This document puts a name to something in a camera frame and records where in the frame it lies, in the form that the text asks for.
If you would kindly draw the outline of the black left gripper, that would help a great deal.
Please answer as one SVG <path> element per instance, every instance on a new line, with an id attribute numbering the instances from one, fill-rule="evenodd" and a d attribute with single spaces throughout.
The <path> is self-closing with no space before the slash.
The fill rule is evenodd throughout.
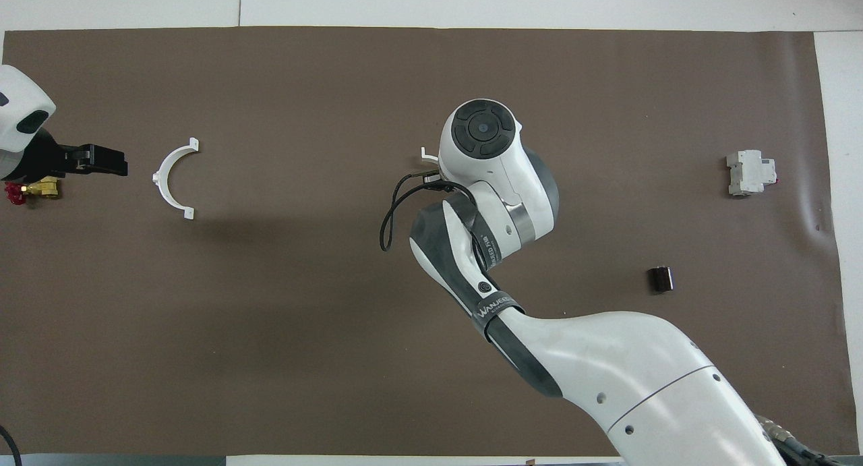
<path id="1" fill-rule="evenodd" d="M 34 134 L 21 152 L 0 150 L 0 181 L 38 182 L 44 177 L 62 178 L 68 173 L 127 176 L 127 161 L 120 150 L 98 144 L 58 144 L 45 129 Z"/>

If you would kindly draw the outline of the brown paper table mat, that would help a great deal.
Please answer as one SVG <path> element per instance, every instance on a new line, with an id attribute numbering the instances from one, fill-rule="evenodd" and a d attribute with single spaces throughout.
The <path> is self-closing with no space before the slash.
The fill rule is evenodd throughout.
<path id="1" fill-rule="evenodd" d="M 502 101 L 557 180 L 494 280 L 531 316 L 675 324 L 824 453 L 858 433 L 814 36 L 207 28 L 9 32 L 62 144 L 127 177 L 0 200 L 0 424 L 25 453 L 611 456 L 414 260 L 395 183 L 466 100 Z M 152 175 L 190 137 L 167 205 Z M 779 181 L 728 195 L 725 156 Z M 651 292 L 669 266 L 675 290 Z"/>

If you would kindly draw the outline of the grey circuit breaker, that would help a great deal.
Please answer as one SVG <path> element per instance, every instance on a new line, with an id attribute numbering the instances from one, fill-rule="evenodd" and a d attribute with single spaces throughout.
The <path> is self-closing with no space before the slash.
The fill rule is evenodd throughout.
<path id="1" fill-rule="evenodd" d="M 730 171 L 728 195 L 745 198 L 765 191 L 765 187 L 779 181 L 775 160 L 764 158 L 761 150 L 737 150 L 725 156 L 725 167 Z"/>

